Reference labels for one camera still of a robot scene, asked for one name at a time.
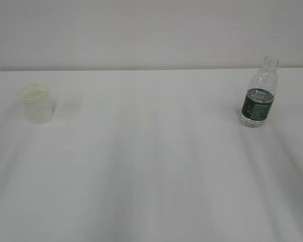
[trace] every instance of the green bottle label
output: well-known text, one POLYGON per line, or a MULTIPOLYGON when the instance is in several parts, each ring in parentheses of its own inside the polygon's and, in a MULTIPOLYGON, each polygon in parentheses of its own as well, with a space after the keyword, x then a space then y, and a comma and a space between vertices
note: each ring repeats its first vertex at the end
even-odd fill
POLYGON ((274 101, 274 96, 270 92, 253 88, 248 90, 242 106, 242 114, 252 120, 265 120, 274 101))

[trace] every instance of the translucent cup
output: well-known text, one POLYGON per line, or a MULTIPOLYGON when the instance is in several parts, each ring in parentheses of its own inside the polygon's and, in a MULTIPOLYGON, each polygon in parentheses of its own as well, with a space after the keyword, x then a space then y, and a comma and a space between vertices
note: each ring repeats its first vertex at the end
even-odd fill
POLYGON ((17 93, 24 104, 25 116, 35 124, 45 124, 53 118, 53 108, 49 101, 48 87, 33 83, 24 86, 17 93))

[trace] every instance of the label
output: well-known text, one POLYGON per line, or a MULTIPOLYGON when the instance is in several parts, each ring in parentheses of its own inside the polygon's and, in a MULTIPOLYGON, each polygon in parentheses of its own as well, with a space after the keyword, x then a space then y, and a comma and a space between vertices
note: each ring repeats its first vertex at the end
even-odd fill
POLYGON ((247 95, 244 100, 241 112, 245 117, 252 120, 265 120, 268 116, 269 110, 271 109, 272 103, 273 101, 268 103, 255 102, 251 100, 247 95))

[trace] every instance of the cup rim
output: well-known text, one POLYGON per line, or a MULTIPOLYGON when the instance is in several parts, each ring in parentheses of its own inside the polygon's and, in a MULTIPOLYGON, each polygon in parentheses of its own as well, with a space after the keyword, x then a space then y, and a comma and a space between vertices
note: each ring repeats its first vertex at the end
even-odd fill
POLYGON ((48 93, 48 87, 46 84, 42 84, 42 83, 31 83, 28 85, 25 85, 24 87, 22 87, 18 92, 17 92, 17 96, 21 99, 22 102, 35 102, 38 101, 42 98, 44 98, 48 93), (43 94, 41 94, 40 96, 36 97, 36 98, 32 98, 32 99, 24 99, 23 97, 28 94, 29 92, 32 91, 43 91, 43 94))

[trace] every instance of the plastic water bottle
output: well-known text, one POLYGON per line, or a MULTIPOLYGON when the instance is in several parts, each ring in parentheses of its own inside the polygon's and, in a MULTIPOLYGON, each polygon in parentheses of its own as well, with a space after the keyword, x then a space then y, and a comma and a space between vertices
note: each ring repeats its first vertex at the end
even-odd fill
POLYGON ((262 68, 252 78, 239 116, 243 125, 257 128, 265 123, 277 91, 278 63, 277 58, 265 57, 262 68))

